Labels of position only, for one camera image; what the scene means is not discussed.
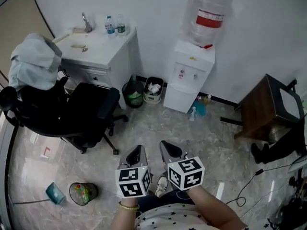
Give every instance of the faucet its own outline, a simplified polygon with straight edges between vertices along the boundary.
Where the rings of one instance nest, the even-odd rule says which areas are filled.
[[[84,20],[84,22],[85,22],[85,30],[84,30],[84,31],[85,31],[86,33],[91,32],[91,31],[92,31],[92,27],[91,27],[91,25],[89,24],[89,22],[87,21],[84,12],[82,12],[82,17],[83,17],[83,20]]]

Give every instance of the wooden side table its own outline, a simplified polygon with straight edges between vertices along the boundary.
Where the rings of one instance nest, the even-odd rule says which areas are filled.
[[[299,113],[296,115],[297,117],[286,110],[281,94],[283,90],[287,90],[287,93],[293,96],[293,101],[296,102]],[[243,130],[235,134],[235,139],[247,137],[276,142],[273,138],[275,132],[291,128],[304,116],[300,97],[268,74],[239,105],[242,109]]]

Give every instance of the cube with markers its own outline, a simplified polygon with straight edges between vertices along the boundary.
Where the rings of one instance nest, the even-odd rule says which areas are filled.
[[[115,179],[123,198],[146,196],[151,183],[148,166],[116,170]]]
[[[202,185],[205,167],[199,157],[167,164],[169,181],[180,190]]]

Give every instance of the blue pants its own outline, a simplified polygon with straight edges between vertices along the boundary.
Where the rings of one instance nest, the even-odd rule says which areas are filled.
[[[149,191],[149,195],[139,198],[140,209],[137,212],[136,217],[148,210],[158,208],[163,205],[177,203],[194,205],[194,202],[185,191],[174,190],[164,194],[162,197],[157,197],[152,191]]]

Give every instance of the white sneaker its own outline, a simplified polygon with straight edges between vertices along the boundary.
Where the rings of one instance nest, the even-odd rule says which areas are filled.
[[[158,185],[157,185],[157,189],[155,191],[155,195],[157,197],[161,197],[163,194],[165,194],[167,185],[168,185],[167,178],[165,176],[161,176],[159,181],[158,181]]]

